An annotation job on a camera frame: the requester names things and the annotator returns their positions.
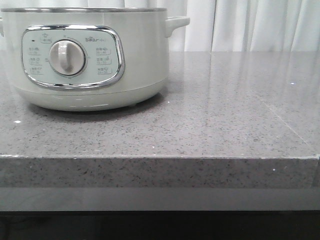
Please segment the pale green electric pot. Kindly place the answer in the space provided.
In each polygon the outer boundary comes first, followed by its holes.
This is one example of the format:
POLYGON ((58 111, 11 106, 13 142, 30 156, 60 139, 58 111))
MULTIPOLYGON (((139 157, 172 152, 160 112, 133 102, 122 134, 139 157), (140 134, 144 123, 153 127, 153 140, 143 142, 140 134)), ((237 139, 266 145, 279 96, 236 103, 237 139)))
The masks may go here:
POLYGON ((8 81, 36 106, 102 111, 143 102, 169 76, 168 39, 187 26, 165 8, 0 10, 8 81))

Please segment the white curtain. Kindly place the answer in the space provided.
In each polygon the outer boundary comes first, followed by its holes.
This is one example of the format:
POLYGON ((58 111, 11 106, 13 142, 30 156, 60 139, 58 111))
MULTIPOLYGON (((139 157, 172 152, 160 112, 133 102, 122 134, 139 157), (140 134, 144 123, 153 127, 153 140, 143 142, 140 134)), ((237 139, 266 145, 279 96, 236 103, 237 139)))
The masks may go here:
POLYGON ((169 39, 173 52, 317 52, 317 0, 3 0, 3 8, 166 8, 190 24, 169 39))

